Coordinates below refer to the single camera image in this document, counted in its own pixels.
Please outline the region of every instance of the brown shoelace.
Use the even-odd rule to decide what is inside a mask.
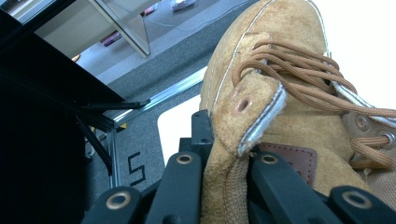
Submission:
[[[287,49],[288,52],[280,51],[279,48]],[[366,116],[396,118],[396,110],[354,105],[346,99],[335,96],[335,88],[332,85],[327,85],[323,80],[327,80],[329,83],[337,82],[354,93],[357,91],[350,82],[344,79],[338,64],[333,59],[309,50],[275,40],[260,41],[253,47],[251,58],[241,62],[235,68],[232,77],[235,87],[242,80],[243,71],[248,68],[257,69],[266,76],[278,79],[290,95],[315,108],[337,112],[354,111]],[[304,85],[287,81],[282,77],[285,73],[300,79]],[[375,147],[387,145],[389,141],[386,136],[352,139],[352,149],[366,160],[352,161],[350,165],[357,170],[365,168],[390,169],[392,158],[375,149]]]

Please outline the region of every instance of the white surface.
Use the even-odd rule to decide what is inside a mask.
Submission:
[[[396,109],[396,2],[317,0],[325,23],[332,58],[368,103]],[[167,163],[178,151],[180,137],[191,137],[191,114],[199,96],[164,112],[159,120],[163,156]]]
[[[191,115],[199,110],[199,95],[181,105],[162,113],[158,118],[158,131],[163,148],[163,160],[178,152],[178,143],[182,137],[191,137]]]

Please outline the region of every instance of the shoe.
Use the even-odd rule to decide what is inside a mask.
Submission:
[[[316,169],[308,170],[304,180],[325,195],[343,185],[376,193],[375,180],[367,181],[353,169],[370,164],[370,169],[381,170],[379,175],[391,175],[382,199],[396,207],[389,192],[389,183],[396,180],[391,126],[396,111],[356,102],[353,85],[323,54],[329,50],[322,18],[309,0],[260,1],[224,34],[201,91],[200,108],[208,110],[215,135],[204,172],[203,223],[248,223],[246,174],[250,150],[259,143],[280,146],[277,150],[291,157],[297,150],[288,148],[314,149],[309,155],[317,154]],[[354,133],[356,125],[351,124],[357,120],[364,126],[361,118],[375,125],[379,123],[373,118],[380,119],[386,133],[361,139],[364,131]],[[393,150],[373,149],[384,145]]]

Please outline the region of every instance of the printed number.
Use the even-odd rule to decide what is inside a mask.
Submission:
[[[140,152],[136,152],[132,156],[128,157],[129,175],[137,175],[141,173],[141,177],[130,184],[131,187],[138,185],[146,180],[145,165],[140,165],[138,167],[132,168],[132,160],[139,155]]]

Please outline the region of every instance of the brown leather patch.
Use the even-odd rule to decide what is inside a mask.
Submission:
[[[318,154],[307,147],[293,147],[272,143],[260,143],[261,151],[275,152],[282,156],[297,174],[312,188],[315,181]]]

